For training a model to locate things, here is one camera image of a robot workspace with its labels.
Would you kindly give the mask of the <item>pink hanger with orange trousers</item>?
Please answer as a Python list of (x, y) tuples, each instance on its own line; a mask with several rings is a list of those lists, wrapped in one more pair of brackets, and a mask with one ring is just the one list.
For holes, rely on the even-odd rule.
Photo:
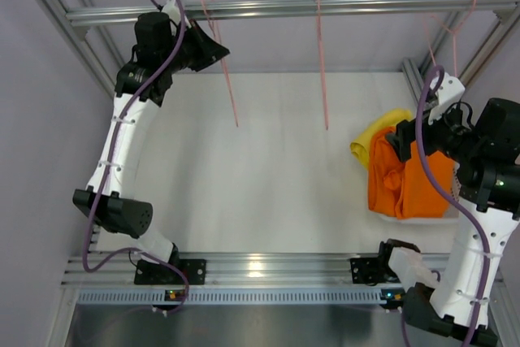
[[(210, 12), (208, 11), (208, 8), (207, 8), (206, 0), (201, 0), (201, 7), (203, 10), (204, 16), (206, 17), (206, 22), (208, 23), (208, 26), (212, 32), (214, 40), (217, 43), (219, 43), (220, 45), (222, 45), (223, 43), (222, 43), (221, 32), (219, 29), (219, 23), (213, 16), (210, 15)], [(231, 82), (230, 75), (228, 72), (228, 65), (227, 65), (226, 59), (222, 58), (220, 60), (220, 64), (221, 64), (224, 79), (225, 79), (226, 85), (227, 85), (227, 92), (228, 92), (230, 104), (232, 107), (235, 126), (238, 128), (239, 127), (238, 113), (237, 113), (237, 109), (236, 109), (236, 102), (235, 102), (235, 98), (233, 95), (232, 82)]]

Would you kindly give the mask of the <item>orange trousers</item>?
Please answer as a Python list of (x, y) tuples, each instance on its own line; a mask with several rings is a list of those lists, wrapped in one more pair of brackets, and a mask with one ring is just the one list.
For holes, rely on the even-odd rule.
[(415, 143), (411, 159), (401, 162), (386, 136), (386, 127), (370, 141), (367, 203), (371, 211), (399, 220), (440, 219), (449, 208), (423, 171)]

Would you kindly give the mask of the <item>pink hanger of yellow trousers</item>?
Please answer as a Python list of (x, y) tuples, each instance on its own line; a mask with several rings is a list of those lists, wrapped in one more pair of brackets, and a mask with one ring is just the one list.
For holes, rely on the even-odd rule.
[[(436, 15), (430, 14), (428, 17), (433, 19), (440, 27), (441, 31), (447, 33), (451, 37), (452, 41), (452, 58), (453, 58), (453, 75), (458, 76), (458, 61), (457, 61), (457, 36), (458, 33), (462, 30), (466, 21), (470, 18), (473, 12), (476, 9), (477, 0), (472, 0), (470, 10), (467, 12), (465, 16), (462, 17), (462, 20), (455, 24), (454, 27), (450, 28), (446, 23), (442, 22)], [(429, 24), (427, 22), (427, 18), (425, 16), (422, 17), (422, 27), (424, 31), (424, 35), (427, 42), (428, 55), (427, 58), (431, 60), (432, 64), (436, 65), (436, 55), (434, 54), (432, 39), (430, 35)]]

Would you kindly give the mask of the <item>pink hanger of green trousers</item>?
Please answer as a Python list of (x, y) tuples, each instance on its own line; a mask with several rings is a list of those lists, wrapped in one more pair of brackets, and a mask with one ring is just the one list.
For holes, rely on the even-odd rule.
[(321, 14), (321, 0), (316, 0), (316, 33), (318, 44), (318, 65), (321, 83), (321, 95), (323, 104), (323, 119), (325, 130), (329, 130), (329, 114), (327, 101), (327, 80), (324, 62), (324, 47), (323, 47), (323, 33), (322, 33), (322, 14)]

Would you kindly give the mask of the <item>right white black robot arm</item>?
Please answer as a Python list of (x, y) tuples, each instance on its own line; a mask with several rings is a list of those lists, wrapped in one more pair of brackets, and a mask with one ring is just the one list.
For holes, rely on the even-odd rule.
[(444, 274), (435, 278), (415, 245), (388, 240), (381, 246), (386, 268), (405, 291), (405, 323), (464, 346), (494, 346), (498, 337), (488, 326), (489, 295), (519, 226), (519, 105), (491, 98), (476, 124), (464, 125), (463, 115), (462, 103), (454, 102), (438, 119), (418, 114), (398, 124), (392, 138), (401, 156), (415, 141), (421, 163), (427, 153), (441, 152), (458, 165), (458, 197), (440, 194), (459, 213)]

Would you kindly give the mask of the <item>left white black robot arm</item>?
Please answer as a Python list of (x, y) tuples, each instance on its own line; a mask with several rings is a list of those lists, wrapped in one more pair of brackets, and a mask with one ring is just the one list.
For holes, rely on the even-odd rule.
[(229, 55), (193, 20), (176, 11), (138, 16), (136, 44), (116, 76), (113, 112), (102, 154), (73, 204), (105, 232), (133, 239), (147, 262), (177, 266), (179, 251), (152, 225), (154, 208), (135, 198), (137, 168), (147, 132), (175, 73), (199, 72)]

